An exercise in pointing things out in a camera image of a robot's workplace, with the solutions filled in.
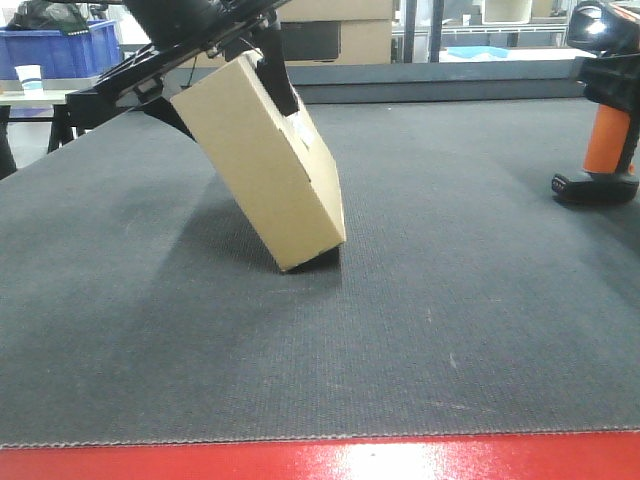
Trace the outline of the black gripper clamp on scanner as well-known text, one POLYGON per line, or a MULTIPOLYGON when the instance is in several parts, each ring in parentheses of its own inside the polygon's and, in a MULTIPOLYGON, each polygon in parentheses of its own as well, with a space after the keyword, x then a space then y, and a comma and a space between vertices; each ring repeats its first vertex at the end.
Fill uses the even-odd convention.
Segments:
POLYGON ((614 109, 639 110, 639 54, 576 57, 570 78, 583 86, 588 100, 614 109))

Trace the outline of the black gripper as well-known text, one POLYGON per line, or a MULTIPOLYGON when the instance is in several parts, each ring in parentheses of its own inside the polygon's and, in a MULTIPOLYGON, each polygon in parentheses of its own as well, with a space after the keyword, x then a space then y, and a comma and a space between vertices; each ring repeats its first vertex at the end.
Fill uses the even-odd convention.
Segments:
MULTIPOLYGON (((231 62, 245 52, 258 54, 256 73, 283 116, 299 111, 286 70, 277 8, 282 1, 126 1, 150 43, 101 74, 95 90, 114 103, 150 80, 206 53, 231 62)), ((164 97, 142 111, 196 141, 174 106, 164 97)))

